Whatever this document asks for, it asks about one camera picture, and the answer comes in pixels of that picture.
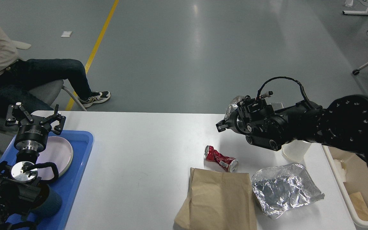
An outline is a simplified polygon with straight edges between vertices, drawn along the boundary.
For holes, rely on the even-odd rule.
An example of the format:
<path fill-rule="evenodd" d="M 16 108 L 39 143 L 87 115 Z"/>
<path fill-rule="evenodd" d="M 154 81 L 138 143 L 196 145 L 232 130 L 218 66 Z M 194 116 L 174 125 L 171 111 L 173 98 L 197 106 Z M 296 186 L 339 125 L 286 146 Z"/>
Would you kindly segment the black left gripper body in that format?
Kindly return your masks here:
<path fill-rule="evenodd" d="M 49 125 L 25 124 L 19 125 L 14 141 L 16 150 L 35 150 L 38 153 L 44 151 L 49 135 Z"/>

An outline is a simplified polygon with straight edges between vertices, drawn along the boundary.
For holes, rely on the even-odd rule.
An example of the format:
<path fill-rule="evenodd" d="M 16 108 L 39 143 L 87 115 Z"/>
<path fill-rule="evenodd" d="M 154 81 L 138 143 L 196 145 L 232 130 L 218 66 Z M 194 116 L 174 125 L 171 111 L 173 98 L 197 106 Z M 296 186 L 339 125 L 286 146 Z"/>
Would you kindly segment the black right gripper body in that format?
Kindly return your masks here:
<path fill-rule="evenodd" d="M 232 112 L 227 120 L 228 128 L 237 134 L 247 134 L 247 129 L 242 120 L 239 119 L 238 112 Z"/>

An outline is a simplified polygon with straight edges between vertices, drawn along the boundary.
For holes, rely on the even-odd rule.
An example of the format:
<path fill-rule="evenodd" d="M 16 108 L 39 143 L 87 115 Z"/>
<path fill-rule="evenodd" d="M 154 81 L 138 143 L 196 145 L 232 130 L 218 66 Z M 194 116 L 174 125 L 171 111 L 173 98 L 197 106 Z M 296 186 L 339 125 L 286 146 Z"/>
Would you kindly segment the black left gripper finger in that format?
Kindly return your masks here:
<path fill-rule="evenodd" d="M 5 126 L 12 127 L 14 125 L 23 126 L 25 124 L 33 124 L 35 122 L 32 115 L 24 108 L 22 103 L 16 103 L 15 105 L 9 105 Z"/>
<path fill-rule="evenodd" d="M 64 130 L 66 119 L 65 116 L 59 113 L 59 105 L 56 105 L 53 114 L 48 117 L 42 117 L 39 125 L 44 127 L 48 132 L 60 135 Z"/>

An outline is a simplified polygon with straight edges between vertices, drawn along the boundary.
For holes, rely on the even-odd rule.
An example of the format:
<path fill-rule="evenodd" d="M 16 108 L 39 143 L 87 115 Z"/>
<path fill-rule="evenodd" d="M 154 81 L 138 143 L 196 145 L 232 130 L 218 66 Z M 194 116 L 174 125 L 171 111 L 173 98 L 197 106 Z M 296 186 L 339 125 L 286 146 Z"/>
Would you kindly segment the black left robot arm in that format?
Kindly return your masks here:
<path fill-rule="evenodd" d="M 37 163 L 49 133 L 63 131 L 66 117 L 58 108 L 41 117 L 31 115 L 21 103 L 8 107 L 5 125 L 19 127 L 14 140 L 18 152 L 14 165 L 0 163 L 0 230 L 36 230 L 43 218 L 54 216 L 62 206 L 62 198 L 50 187 L 59 178 L 57 165 Z"/>

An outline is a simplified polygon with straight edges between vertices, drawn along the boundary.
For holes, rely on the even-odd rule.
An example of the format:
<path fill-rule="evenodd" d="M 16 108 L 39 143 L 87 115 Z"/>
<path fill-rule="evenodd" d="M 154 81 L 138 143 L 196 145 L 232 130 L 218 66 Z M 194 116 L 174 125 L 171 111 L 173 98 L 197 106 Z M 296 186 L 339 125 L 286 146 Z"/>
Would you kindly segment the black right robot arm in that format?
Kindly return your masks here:
<path fill-rule="evenodd" d="M 334 100 L 326 109 L 310 101 L 304 86 L 295 82 L 303 97 L 294 106 L 275 110 L 266 102 L 272 91 L 263 93 L 266 81 L 255 97 L 235 99 L 223 120 L 216 124 L 218 132 L 227 129 L 246 137 L 250 145 L 280 150 L 294 140 L 320 143 L 355 153 L 368 167 L 368 96 L 350 95 Z"/>

